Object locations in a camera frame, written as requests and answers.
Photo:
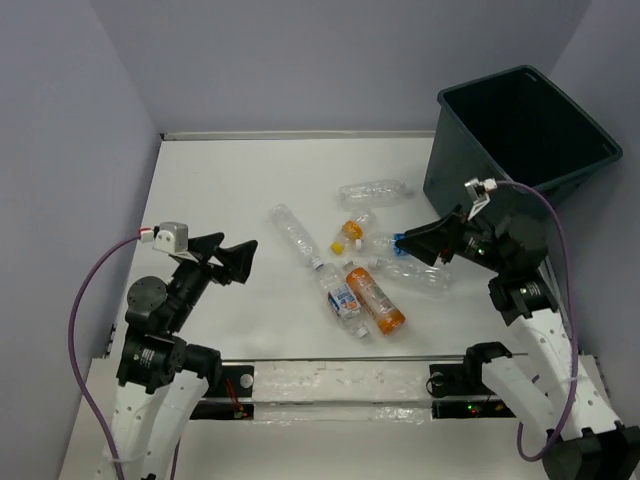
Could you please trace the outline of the orange juice bottle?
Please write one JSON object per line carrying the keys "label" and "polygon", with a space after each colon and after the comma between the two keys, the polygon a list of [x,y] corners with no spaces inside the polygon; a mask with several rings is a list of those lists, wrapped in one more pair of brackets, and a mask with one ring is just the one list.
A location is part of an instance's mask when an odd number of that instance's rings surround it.
{"label": "orange juice bottle", "polygon": [[346,283],[383,335],[393,334],[405,323],[404,314],[381,289],[368,270],[356,265],[353,261],[344,263],[343,270],[346,274]]}

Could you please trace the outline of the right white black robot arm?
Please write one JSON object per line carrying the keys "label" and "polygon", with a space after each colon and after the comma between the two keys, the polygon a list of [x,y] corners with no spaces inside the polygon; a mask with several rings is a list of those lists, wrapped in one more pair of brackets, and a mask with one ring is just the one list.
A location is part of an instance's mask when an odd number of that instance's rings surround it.
{"label": "right white black robot arm", "polygon": [[556,296],[539,273],[548,249],[541,223],[515,215],[499,226],[460,206],[406,231],[398,247],[433,265],[460,256],[495,272],[489,295],[536,374],[528,378],[499,342],[468,348],[460,368],[470,391],[487,388],[543,439],[538,457],[550,479],[629,479],[639,464],[639,429],[626,426],[600,394],[564,326]]}

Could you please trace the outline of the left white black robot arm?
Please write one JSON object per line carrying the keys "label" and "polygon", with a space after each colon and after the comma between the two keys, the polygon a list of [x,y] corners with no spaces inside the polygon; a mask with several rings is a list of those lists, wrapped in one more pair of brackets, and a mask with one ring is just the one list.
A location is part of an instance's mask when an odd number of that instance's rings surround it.
{"label": "left white black robot arm", "polygon": [[138,239],[177,268],[169,281],[142,277],[127,292],[111,438],[98,479],[165,478],[195,407],[223,377],[219,351],[178,333],[209,285],[248,280],[258,248],[255,240],[225,248],[223,233],[191,237],[177,222],[142,228]]}

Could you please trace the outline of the long clear ribbed bottle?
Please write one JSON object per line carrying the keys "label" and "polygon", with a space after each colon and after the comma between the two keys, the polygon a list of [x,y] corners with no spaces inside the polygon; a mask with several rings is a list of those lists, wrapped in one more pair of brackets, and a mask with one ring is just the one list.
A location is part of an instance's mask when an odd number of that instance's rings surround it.
{"label": "long clear ribbed bottle", "polygon": [[274,206],[269,219],[304,267],[318,270],[325,265],[316,242],[287,205]]}

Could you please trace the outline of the bottle white blue orange label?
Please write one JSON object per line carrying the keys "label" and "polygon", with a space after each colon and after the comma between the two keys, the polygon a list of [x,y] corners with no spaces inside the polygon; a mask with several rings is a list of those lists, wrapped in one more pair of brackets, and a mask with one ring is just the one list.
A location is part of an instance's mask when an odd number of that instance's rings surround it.
{"label": "bottle white blue orange label", "polygon": [[369,329],[365,324],[362,306],[342,276],[343,271],[320,257],[312,259],[311,268],[339,326],[358,339],[366,338]]}

